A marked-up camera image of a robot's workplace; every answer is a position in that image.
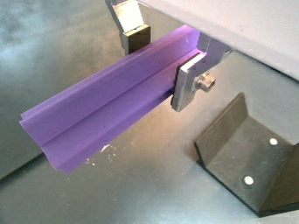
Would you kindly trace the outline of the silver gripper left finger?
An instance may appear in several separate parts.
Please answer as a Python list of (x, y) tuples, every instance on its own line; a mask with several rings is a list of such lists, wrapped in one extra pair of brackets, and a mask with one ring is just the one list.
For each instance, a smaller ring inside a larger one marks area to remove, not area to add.
[(151, 26), (145, 24), (136, 0), (105, 0), (107, 8), (119, 29), (125, 54), (151, 43)]

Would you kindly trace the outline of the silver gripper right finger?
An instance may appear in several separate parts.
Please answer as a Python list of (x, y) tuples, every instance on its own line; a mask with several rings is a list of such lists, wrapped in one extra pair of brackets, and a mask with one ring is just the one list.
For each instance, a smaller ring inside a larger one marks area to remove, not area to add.
[(172, 109), (180, 112), (192, 102), (198, 90), (208, 93), (216, 78), (208, 71), (224, 60), (234, 49), (202, 33), (196, 53), (179, 65), (172, 93)]

